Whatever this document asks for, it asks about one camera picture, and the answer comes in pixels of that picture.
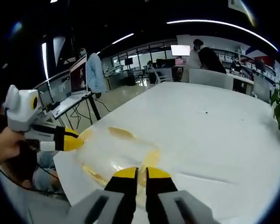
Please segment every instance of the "office chair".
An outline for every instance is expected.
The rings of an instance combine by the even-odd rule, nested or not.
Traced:
[[[233,77],[211,70],[189,69],[189,83],[209,85],[232,90]]]

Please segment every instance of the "black cable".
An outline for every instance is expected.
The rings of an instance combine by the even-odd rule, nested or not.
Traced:
[[[46,173],[50,174],[51,176],[53,176],[53,177],[55,177],[56,179],[59,180],[58,177],[56,177],[55,175],[51,174],[49,171],[45,170],[45,168],[44,168],[44,167],[41,167],[38,163],[37,163],[37,166],[38,166],[40,169],[42,169],[43,171],[45,171]]]
[[[78,111],[78,108],[76,108],[76,110],[77,110],[77,113],[78,113],[80,116],[82,116],[82,117],[84,117],[84,118],[86,118],[86,119],[89,119],[89,120],[90,120],[90,118],[88,118],[88,117],[84,116],[83,114],[81,114],[81,113]]]
[[[15,185],[19,186],[20,188],[23,188],[25,190],[30,190],[30,191],[33,191],[33,192],[38,192],[38,193],[44,193],[44,194],[50,194],[50,195],[62,195],[64,196],[65,194],[62,194],[62,193],[55,193],[55,192],[52,192],[52,191],[44,191],[44,190],[37,190],[37,189],[29,189],[29,188],[25,188],[19,184],[17,184],[16,182],[14,182],[7,174],[5,174],[1,169],[0,169],[0,172],[7,178],[9,179],[12,183],[14,183]]]
[[[86,105],[87,105],[87,108],[88,108],[89,119],[90,119],[90,125],[93,125],[93,122],[92,122],[92,119],[91,119],[91,115],[90,115],[90,109],[89,109],[87,100],[86,100]]]
[[[81,120],[81,117],[79,116],[79,114],[78,114],[78,112],[77,112],[77,107],[73,107],[73,113],[71,113],[71,115],[70,115],[70,117],[71,118],[78,118],[78,122],[77,122],[77,129],[78,129],[78,127],[79,127],[79,123],[80,123],[80,120]]]
[[[94,99],[95,101],[100,102],[100,103],[106,108],[107,111],[111,112],[111,111],[106,107],[106,105],[105,105],[102,101],[97,100],[97,99],[95,99],[95,98],[93,98],[93,99]]]
[[[65,116],[66,116],[67,120],[68,120],[68,121],[69,121],[69,123],[70,123],[70,127],[71,127],[71,129],[72,129],[72,130],[74,130],[73,125],[71,124],[71,121],[70,121],[69,117],[67,116],[67,113],[65,113]]]

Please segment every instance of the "window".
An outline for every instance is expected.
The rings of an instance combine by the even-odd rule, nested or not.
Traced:
[[[157,62],[157,59],[166,59],[164,43],[157,43],[150,45],[151,57],[154,62]]]
[[[128,66],[126,66],[126,64],[125,64],[125,60],[127,59],[126,52],[123,53],[123,54],[121,54],[121,55],[119,55],[118,58],[119,58],[119,63],[120,63],[120,65],[123,66],[123,67],[122,67],[122,70],[123,70],[123,71],[128,70],[129,68],[128,68]]]
[[[111,68],[113,67],[113,66],[112,66],[111,58],[104,58],[104,59],[102,60],[102,67],[103,67],[104,73],[106,73],[107,68],[111,69]]]
[[[150,52],[149,52],[149,47],[145,46],[142,48],[138,48],[138,54],[139,54],[141,69],[144,69],[144,66],[146,66],[149,61],[152,61],[152,58],[151,58]]]
[[[127,55],[128,55],[128,58],[132,58],[132,60],[133,60],[133,63],[130,64],[130,69],[140,70],[137,50],[136,49],[130,50],[127,52]]]
[[[166,42],[165,43],[165,51],[166,51],[166,57],[167,59],[175,59],[175,56],[172,56],[172,52],[171,52],[171,45],[176,45],[177,41],[170,41],[170,42]]]
[[[114,67],[119,66],[118,56],[112,58],[112,63]]]

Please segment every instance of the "human hand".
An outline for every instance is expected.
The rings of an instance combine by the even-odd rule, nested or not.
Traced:
[[[19,141],[25,140],[24,136],[6,127],[0,133],[0,164],[20,153]]]
[[[101,92],[98,92],[98,93],[95,94],[96,99],[99,99],[101,96],[102,96]]]

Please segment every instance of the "blue shirt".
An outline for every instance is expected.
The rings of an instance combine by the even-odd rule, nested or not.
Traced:
[[[107,91],[104,80],[102,62],[96,53],[92,53],[87,60],[87,85],[94,93]]]

